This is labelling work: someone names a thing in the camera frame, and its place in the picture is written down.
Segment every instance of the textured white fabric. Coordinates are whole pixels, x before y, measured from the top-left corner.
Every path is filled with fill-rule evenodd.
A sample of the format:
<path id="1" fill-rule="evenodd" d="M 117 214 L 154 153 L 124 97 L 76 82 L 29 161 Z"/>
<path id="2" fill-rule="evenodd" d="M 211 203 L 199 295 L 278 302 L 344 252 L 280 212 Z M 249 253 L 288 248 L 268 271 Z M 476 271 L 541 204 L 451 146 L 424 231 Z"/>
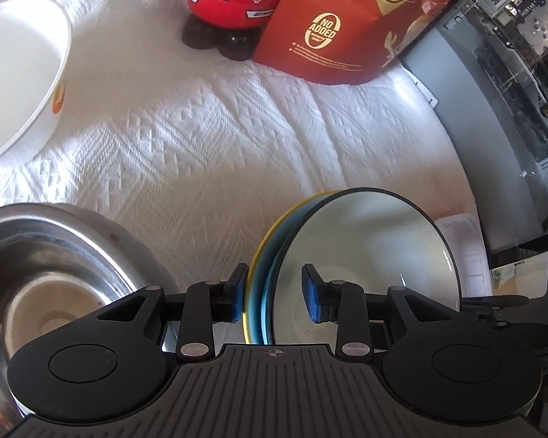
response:
<path id="1" fill-rule="evenodd" d="M 65 113 L 33 161 L 0 170 L 0 206 L 96 210 L 181 290 L 249 262 L 277 217 L 318 191 L 382 187 L 435 219 L 475 211 L 444 128 L 401 67 L 319 86 L 183 46 L 183 0 L 57 1 L 74 26 Z M 241 328 L 216 339 L 241 341 Z"/>

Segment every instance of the metal rivet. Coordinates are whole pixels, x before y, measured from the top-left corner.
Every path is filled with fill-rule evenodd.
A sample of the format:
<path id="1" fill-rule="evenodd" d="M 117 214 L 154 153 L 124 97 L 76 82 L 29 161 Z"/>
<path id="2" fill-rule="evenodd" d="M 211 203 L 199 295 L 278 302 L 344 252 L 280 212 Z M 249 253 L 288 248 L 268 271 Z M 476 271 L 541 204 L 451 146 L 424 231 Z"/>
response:
<path id="1" fill-rule="evenodd" d="M 348 342 L 341 348 L 346 356 L 361 357 L 369 354 L 369 346 L 363 342 Z"/>
<path id="2" fill-rule="evenodd" d="M 209 352 L 208 345 L 200 342 L 190 342 L 180 348 L 180 353 L 188 357 L 201 357 Z"/>

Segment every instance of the ribbed black surface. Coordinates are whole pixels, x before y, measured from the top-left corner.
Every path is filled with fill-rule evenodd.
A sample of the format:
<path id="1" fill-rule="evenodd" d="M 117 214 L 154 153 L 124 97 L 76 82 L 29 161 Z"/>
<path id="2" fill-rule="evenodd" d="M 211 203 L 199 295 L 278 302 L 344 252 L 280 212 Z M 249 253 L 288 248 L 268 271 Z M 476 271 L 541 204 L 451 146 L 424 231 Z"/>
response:
<path id="1" fill-rule="evenodd" d="M 542 437 L 520 418 L 491 426 L 434 422 L 399 404 L 373 369 L 324 346 L 228 345 L 180 368 L 152 404 L 114 423 L 27 419 L 12 438 L 485 438 Z"/>

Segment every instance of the toy figure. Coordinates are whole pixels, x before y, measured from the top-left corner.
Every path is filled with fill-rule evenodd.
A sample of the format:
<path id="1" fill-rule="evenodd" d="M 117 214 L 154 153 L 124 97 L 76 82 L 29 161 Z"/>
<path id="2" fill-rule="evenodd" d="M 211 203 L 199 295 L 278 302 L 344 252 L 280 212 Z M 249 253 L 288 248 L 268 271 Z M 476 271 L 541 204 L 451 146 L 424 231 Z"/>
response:
<path id="1" fill-rule="evenodd" d="M 227 58 L 252 57 L 262 27 L 280 0 L 187 0 L 193 14 L 186 21 L 183 42 L 194 49 L 217 46 Z"/>

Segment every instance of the red bag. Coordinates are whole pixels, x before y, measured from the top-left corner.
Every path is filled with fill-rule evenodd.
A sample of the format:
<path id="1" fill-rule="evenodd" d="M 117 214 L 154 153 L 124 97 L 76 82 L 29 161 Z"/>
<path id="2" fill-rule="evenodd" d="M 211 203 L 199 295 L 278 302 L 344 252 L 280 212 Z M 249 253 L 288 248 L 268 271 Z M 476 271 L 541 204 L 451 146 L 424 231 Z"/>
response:
<path id="1" fill-rule="evenodd" d="M 321 84 L 372 80 L 450 0 L 281 0 L 258 63 Z"/>

